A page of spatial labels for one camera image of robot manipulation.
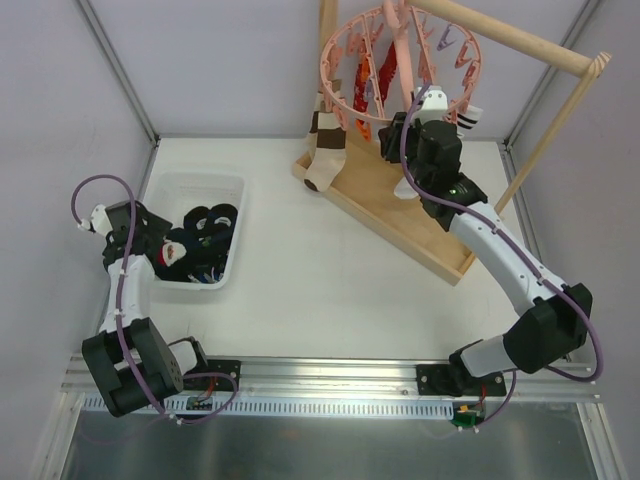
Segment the orange clothes peg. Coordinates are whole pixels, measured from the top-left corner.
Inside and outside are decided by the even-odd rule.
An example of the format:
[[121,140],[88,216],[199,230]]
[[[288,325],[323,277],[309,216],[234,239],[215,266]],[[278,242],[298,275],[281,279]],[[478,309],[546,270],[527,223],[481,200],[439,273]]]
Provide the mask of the orange clothes peg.
[[372,128],[369,122],[365,122],[362,119],[356,119],[354,125],[364,141],[370,142],[372,140]]

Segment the black sock with white patch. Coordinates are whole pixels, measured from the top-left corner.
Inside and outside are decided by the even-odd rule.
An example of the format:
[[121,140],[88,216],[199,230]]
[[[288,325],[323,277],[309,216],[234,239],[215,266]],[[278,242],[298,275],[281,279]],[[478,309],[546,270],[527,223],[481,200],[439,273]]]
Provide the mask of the black sock with white patch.
[[232,238],[235,230],[238,210],[229,203],[213,206],[207,213],[202,237],[211,237],[213,241],[226,241]]

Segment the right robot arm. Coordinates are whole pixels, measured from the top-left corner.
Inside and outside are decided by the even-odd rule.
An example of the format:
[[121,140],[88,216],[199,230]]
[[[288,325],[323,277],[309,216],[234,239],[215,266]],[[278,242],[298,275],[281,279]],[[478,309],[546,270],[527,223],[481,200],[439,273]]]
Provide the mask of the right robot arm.
[[505,333],[452,353],[441,372],[429,375],[430,387],[444,395],[469,395],[491,374],[551,369],[581,348],[590,333],[591,292],[553,274],[503,225],[487,195],[460,170],[462,143],[455,127],[398,112],[379,138],[383,159],[402,165],[426,214],[485,266],[518,316]]

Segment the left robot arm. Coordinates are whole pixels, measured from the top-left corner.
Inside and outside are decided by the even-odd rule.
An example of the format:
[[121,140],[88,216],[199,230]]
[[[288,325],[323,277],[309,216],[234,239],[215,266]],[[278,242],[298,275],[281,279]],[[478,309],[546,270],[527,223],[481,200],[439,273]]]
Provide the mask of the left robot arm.
[[167,343],[150,318],[154,256],[171,224],[135,204],[97,205],[84,223],[103,236],[103,265],[110,278],[107,313],[99,333],[83,341],[81,353],[109,412],[121,417],[150,404],[160,406],[184,386],[199,389],[210,366],[192,337]]

